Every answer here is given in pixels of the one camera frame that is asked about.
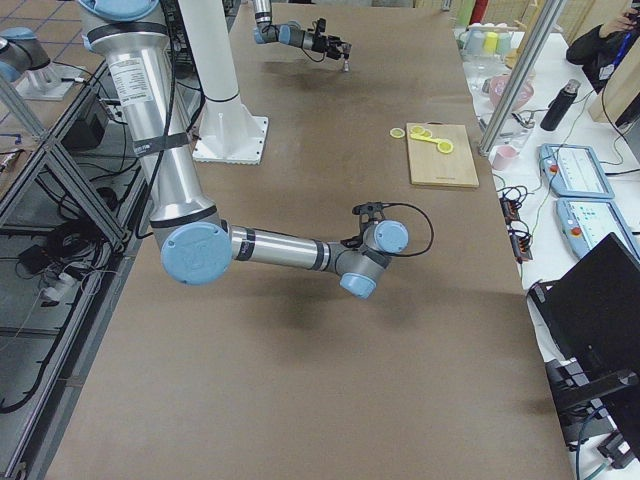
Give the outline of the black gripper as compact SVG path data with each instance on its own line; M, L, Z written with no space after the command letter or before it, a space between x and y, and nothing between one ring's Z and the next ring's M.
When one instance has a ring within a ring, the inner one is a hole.
M351 44L342 41L337 36L327 36L325 34L325 30L326 20L324 18L319 18L314 23L314 30L312 33L312 51L324 54L326 57L333 60L346 61L351 50Z

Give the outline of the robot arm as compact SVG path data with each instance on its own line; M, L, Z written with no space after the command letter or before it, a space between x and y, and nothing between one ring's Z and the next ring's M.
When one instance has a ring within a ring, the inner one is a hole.
M269 0L255 0L253 8L256 24L253 35L257 44L281 43L302 50L305 54L320 54L319 59L310 57L315 62L322 62L325 58L343 60L343 69L348 70L352 45L339 36L327 35L325 18L320 17L313 22L311 28L303 29L294 20L282 24L275 23Z
M169 23L157 1L83 1L89 50L106 61L147 179L154 208L151 228L165 271L188 285L212 282L233 261L255 261L338 275L341 286L366 298L390 261L403 255L406 227L388 220L381 203L355 208L358 234L321 242L232 225L202 190L196 159L256 164L268 121L243 105L227 22L216 1L179 5L204 95L200 138L175 86Z

